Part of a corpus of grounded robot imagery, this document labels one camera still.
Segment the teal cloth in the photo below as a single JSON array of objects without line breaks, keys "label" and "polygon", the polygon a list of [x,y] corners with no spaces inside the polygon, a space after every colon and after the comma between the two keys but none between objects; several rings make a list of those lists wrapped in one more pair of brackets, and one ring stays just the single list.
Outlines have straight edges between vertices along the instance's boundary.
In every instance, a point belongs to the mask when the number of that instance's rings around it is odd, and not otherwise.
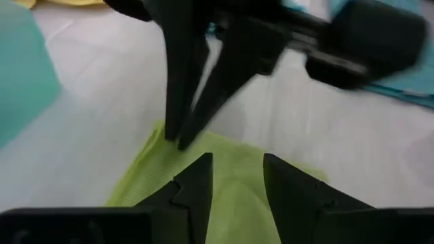
[{"label": "teal cloth", "polygon": [[59,91],[32,14],[0,0],[0,148],[51,104]]},{"label": "teal cloth", "polygon": [[[332,16],[348,0],[330,0],[330,11]],[[406,9],[422,15],[417,0],[380,0],[394,7]],[[366,90],[394,97],[407,102],[434,108],[434,49],[430,38],[425,48],[424,56],[420,66],[414,70],[389,77],[375,85],[366,87]]]}]

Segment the white table surface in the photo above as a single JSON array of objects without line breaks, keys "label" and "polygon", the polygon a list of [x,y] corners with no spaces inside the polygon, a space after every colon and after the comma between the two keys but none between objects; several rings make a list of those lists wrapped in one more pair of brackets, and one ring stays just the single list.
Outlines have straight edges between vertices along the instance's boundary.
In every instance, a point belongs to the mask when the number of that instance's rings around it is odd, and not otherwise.
[{"label": "white table surface", "polygon": [[[326,16],[323,1],[310,2]],[[164,119],[161,31],[104,7],[44,3],[34,15],[63,91],[0,150],[0,211],[104,205]],[[215,60],[220,44],[210,47]],[[434,205],[433,111],[312,81],[302,61],[287,51],[208,130],[320,168],[332,186],[376,207]]]}]

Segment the lime green fabric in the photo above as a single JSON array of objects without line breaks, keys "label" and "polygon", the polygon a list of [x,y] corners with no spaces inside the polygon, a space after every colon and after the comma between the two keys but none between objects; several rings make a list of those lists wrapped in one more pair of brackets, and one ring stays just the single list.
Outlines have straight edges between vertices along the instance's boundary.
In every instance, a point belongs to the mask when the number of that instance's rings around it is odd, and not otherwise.
[{"label": "lime green fabric", "polygon": [[[214,191],[207,244],[280,243],[262,171],[264,151],[212,133],[203,133],[186,152],[164,140],[158,123],[143,151],[120,180],[107,206],[133,206],[198,159],[214,155]],[[325,180],[318,170],[296,167]]]}]

